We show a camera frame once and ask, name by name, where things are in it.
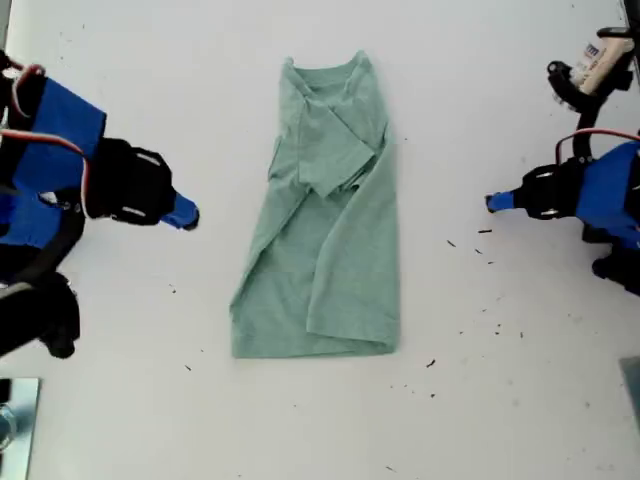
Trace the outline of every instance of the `white table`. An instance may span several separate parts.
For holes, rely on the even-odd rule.
[[[604,248],[580,242],[578,221],[483,202],[552,162],[577,116],[546,65],[621,25],[614,0],[14,3],[8,51],[105,109],[107,135],[162,152],[202,209],[192,234],[88,225],[62,268],[77,353],[0,360],[2,376],[43,379],[31,480],[639,478],[617,361],[640,354],[640,299],[591,275]],[[281,63],[359,48],[399,140],[401,349],[235,361],[227,305]],[[636,131],[639,100],[637,85],[616,93],[599,125]]]

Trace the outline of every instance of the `green t-shirt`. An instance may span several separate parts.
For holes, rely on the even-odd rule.
[[[369,58],[288,59],[280,136],[249,262],[231,304],[236,357],[393,352],[397,209],[388,117]]]

